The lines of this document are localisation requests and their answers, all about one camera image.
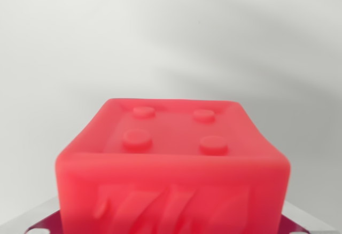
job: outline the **red cube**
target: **red cube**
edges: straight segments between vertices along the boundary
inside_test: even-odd
[[[290,164],[238,103],[110,99],[56,172],[64,234],[276,234]]]

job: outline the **block side face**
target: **block side face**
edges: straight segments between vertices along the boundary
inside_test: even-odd
[[[281,176],[211,184],[155,182],[148,176],[141,181],[120,173],[113,174],[111,182],[73,172],[60,178],[65,234],[77,229],[85,234],[174,234],[187,228],[190,233],[276,233],[287,185]]]

